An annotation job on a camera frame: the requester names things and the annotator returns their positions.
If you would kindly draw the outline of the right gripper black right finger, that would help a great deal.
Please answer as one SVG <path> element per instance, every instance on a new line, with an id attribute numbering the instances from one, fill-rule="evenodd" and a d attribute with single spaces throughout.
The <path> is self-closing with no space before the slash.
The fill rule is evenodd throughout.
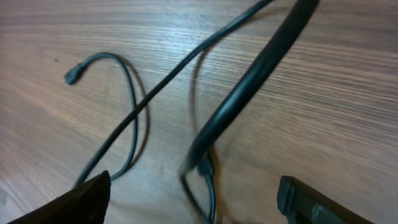
<path id="1" fill-rule="evenodd" d="M 292 176 L 282 176 L 277 208 L 289 224 L 350 224 L 371 222 Z"/>

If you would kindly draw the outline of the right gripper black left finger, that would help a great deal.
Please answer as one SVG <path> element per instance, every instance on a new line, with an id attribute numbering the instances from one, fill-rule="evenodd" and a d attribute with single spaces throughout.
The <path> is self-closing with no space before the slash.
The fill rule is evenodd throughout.
<path id="1" fill-rule="evenodd" d="M 103 224 L 110 193 L 110 175 L 104 171 L 9 224 Z"/>

